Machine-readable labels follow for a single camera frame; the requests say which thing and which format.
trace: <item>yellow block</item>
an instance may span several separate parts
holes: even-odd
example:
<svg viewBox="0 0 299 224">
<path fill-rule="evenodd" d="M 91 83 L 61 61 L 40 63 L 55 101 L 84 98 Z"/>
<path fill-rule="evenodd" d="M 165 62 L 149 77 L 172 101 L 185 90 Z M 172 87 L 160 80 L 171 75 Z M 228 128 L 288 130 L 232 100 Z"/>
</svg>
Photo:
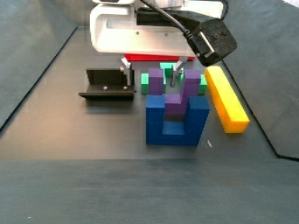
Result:
<svg viewBox="0 0 299 224">
<path fill-rule="evenodd" d="M 227 76 L 219 66 L 207 67 L 204 75 L 224 131 L 243 133 L 250 120 Z"/>
</svg>

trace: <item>purple block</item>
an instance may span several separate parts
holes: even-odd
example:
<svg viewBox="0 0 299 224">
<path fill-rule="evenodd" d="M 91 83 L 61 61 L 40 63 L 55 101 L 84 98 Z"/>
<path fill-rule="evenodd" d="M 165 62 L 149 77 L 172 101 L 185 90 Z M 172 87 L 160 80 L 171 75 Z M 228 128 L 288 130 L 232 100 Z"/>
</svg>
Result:
<svg viewBox="0 0 299 224">
<path fill-rule="evenodd" d="M 164 113 L 168 116 L 183 116 L 185 112 L 187 104 L 164 104 Z"/>
<path fill-rule="evenodd" d="M 148 69 L 148 94 L 161 95 L 164 93 L 164 70 L 160 68 Z"/>
<path fill-rule="evenodd" d="M 184 70 L 184 83 L 202 83 L 202 75 L 198 70 Z"/>
<path fill-rule="evenodd" d="M 179 94 L 165 94 L 164 95 L 164 103 L 181 103 L 181 96 Z"/>
<path fill-rule="evenodd" d="M 155 78 L 163 78 L 164 77 L 164 70 L 160 68 L 149 68 L 148 69 L 148 77 L 151 79 L 151 77 Z"/>
</svg>

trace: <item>teal block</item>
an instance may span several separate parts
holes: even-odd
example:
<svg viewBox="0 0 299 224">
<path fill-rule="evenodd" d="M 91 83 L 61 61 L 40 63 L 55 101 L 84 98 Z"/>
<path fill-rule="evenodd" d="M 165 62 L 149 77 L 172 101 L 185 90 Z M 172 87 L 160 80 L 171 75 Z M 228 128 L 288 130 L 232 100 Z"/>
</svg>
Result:
<svg viewBox="0 0 299 224">
<path fill-rule="evenodd" d="M 204 74 L 200 75 L 200 88 L 199 95 L 204 95 L 208 88 L 208 82 L 206 80 Z"/>
<path fill-rule="evenodd" d="M 141 73 L 141 94 L 148 94 L 148 73 Z"/>
</svg>

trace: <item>toy block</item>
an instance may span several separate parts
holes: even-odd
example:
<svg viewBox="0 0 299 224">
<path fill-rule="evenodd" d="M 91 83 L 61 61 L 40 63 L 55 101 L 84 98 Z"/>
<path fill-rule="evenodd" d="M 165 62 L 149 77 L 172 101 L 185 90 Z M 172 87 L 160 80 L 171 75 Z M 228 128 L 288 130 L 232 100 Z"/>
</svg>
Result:
<svg viewBox="0 0 299 224">
<path fill-rule="evenodd" d="M 208 83 L 204 77 L 204 74 L 200 75 L 200 88 L 199 88 L 199 95 L 204 95 L 207 91 Z"/>
<path fill-rule="evenodd" d="M 184 70 L 184 83 L 200 84 L 202 76 L 198 70 L 185 69 Z"/>
<path fill-rule="evenodd" d="M 164 135 L 184 135 L 183 122 L 164 122 L 163 123 Z"/>
<path fill-rule="evenodd" d="M 148 73 L 141 73 L 141 94 L 148 94 Z"/>
<path fill-rule="evenodd" d="M 219 66 L 210 66 L 204 75 L 224 131 L 226 133 L 243 133 L 250 120 L 227 76 Z"/>
<path fill-rule="evenodd" d="M 148 69 L 148 94 L 161 95 L 164 93 L 164 71 L 160 68 Z"/>
<path fill-rule="evenodd" d="M 167 63 L 167 62 L 160 63 L 160 68 L 164 71 L 164 77 L 168 79 L 172 77 L 173 65 L 175 63 Z"/>
<path fill-rule="evenodd" d="M 164 104 L 165 96 L 147 96 L 145 143 L 155 145 L 196 146 L 210 113 L 207 98 L 204 96 L 189 97 L 183 122 L 167 122 L 164 120 Z"/>
</svg>

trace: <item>black cable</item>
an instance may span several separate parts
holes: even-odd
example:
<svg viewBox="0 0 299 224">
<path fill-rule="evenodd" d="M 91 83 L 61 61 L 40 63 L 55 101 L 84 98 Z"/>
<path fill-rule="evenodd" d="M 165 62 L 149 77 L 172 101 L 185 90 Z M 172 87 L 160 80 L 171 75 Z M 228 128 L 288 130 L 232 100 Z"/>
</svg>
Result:
<svg viewBox="0 0 299 224">
<path fill-rule="evenodd" d="M 161 10 L 155 4 L 152 4 L 147 0 L 140 0 L 153 11 L 156 11 L 172 24 L 176 28 L 181 30 L 183 34 L 189 33 L 189 30 L 183 26 L 183 24 L 167 13 Z"/>
<path fill-rule="evenodd" d="M 220 20 L 224 19 L 224 17 L 228 15 L 228 12 L 230 12 L 230 0 L 222 0 L 222 2 L 223 2 L 223 7 L 226 9 L 224 9 L 224 12 L 222 14 Z"/>
</svg>

